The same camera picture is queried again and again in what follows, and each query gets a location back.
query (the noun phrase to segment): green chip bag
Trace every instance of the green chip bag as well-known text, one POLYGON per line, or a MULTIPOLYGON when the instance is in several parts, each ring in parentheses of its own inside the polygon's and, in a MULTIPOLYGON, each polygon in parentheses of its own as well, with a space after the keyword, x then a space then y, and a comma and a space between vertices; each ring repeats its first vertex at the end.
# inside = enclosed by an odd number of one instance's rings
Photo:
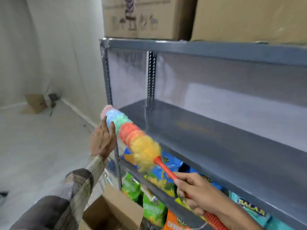
POLYGON ((163 227, 165 223, 166 208, 163 203, 155 197, 149 199, 146 194, 143 196, 144 217, 152 224, 163 227))
POLYGON ((141 185, 131 174, 127 173, 122 184, 122 192, 132 201, 136 202, 141 193, 141 185))

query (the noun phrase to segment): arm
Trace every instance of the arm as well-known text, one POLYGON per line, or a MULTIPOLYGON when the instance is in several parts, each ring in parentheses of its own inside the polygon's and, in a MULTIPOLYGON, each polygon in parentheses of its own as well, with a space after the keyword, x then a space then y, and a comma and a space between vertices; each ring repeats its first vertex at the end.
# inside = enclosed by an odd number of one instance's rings
POLYGON ((103 173, 103 162, 116 145, 114 123, 111 123, 110 128, 111 134, 104 118, 92 134, 91 162, 85 168, 68 173, 50 195, 37 201, 10 230, 79 228, 93 187, 103 173))
POLYGON ((213 187, 206 179, 196 173, 175 173, 179 179, 177 194, 192 199, 186 203, 196 215, 204 215, 204 210, 215 214, 229 230, 263 230, 263 228, 238 204, 223 192, 213 187))

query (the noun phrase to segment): shelf surface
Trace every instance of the shelf surface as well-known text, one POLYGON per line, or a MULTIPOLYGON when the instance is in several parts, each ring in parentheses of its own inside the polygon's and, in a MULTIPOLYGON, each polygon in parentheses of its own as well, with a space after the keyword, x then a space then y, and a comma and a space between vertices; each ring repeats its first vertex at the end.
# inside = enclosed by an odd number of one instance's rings
POLYGON ((100 41, 102 46, 110 48, 169 52, 241 61, 307 66, 307 48, 303 46, 120 38, 103 38, 100 41))
POLYGON ((294 229, 307 228, 306 152, 159 100, 145 106, 120 111, 178 159, 294 229))
MULTIPOLYGON (((169 210, 171 210, 177 217, 184 221, 190 228, 199 228, 206 223, 200 217, 196 216, 193 212, 176 203, 175 198, 170 197, 167 193, 165 193, 157 186, 149 182, 147 179, 145 179, 144 174, 139 173, 137 169, 129 162, 120 160, 119 164, 127 172, 129 172, 137 181, 145 185, 148 190, 150 190, 169 210)), ((212 230, 212 228, 208 224, 202 229, 212 230)))

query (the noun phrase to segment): plaid sleeve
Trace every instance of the plaid sleeve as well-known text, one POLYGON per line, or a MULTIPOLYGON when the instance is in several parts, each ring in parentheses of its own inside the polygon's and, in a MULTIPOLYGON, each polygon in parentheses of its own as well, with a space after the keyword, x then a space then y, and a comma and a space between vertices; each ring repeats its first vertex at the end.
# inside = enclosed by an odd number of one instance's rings
POLYGON ((97 156, 86 168, 68 173, 50 195, 37 201, 10 230, 78 230, 85 206, 103 170, 102 157, 97 156))

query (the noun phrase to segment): red handle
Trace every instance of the red handle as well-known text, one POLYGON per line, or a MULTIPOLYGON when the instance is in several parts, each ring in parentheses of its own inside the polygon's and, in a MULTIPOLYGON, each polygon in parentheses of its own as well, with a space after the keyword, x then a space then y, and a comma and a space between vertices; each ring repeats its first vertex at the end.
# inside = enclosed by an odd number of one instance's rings
MULTIPOLYGON (((166 174, 172 179, 178 179, 177 176, 163 163, 162 158, 160 156, 157 156, 154 161, 156 165, 159 165, 165 172, 166 174)), ((186 193, 186 197, 188 199, 192 199, 191 196, 186 193)), ((229 230, 219 219, 216 215, 213 215, 212 213, 209 213, 205 211, 204 217, 208 224, 210 224, 213 228, 216 230, 229 230)))

